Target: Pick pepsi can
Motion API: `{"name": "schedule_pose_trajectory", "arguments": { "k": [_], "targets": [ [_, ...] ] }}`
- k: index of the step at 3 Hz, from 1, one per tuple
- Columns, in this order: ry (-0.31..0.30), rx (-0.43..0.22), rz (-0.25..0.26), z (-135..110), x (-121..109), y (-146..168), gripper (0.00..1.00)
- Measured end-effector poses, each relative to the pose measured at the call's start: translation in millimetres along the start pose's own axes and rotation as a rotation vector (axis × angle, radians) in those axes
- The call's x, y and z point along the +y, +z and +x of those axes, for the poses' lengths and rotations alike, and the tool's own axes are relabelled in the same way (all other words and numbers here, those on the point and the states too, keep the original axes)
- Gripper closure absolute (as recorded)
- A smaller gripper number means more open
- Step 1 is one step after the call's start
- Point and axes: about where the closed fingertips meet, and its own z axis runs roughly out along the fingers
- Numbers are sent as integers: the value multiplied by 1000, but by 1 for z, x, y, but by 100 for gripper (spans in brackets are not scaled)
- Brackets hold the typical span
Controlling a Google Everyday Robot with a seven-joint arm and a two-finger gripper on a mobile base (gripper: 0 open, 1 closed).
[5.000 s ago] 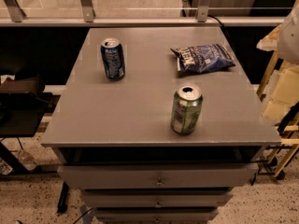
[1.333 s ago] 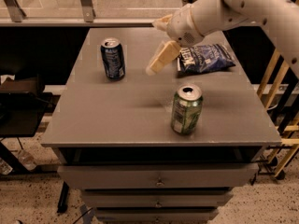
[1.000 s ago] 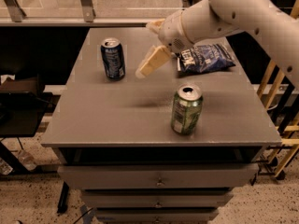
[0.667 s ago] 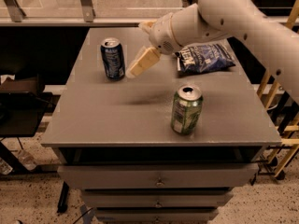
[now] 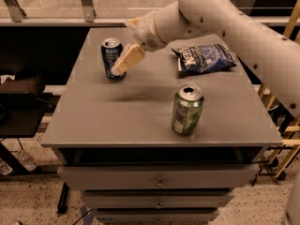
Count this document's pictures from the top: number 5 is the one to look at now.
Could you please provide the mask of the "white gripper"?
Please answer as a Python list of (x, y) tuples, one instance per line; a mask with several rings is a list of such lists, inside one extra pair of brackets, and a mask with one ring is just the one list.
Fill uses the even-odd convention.
[(138, 64), (144, 59), (145, 51), (155, 52), (166, 47), (166, 43), (158, 36), (155, 27), (155, 15), (156, 12), (151, 11), (141, 17), (125, 21), (126, 27), (132, 28), (133, 37), (138, 44), (127, 44), (125, 46), (120, 57), (112, 66), (113, 75), (120, 76), (129, 68)]

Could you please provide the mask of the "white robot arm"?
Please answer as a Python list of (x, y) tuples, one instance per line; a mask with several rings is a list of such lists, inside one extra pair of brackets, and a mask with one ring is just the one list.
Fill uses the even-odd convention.
[(212, 32), (224, 40), (247, 67), (297, 119), (300, 116), (300, 45), (244, 14), (230, 0), (177, 0), (127, 21), (136, 40), (112, 67), (120, 75), (177, 39)]

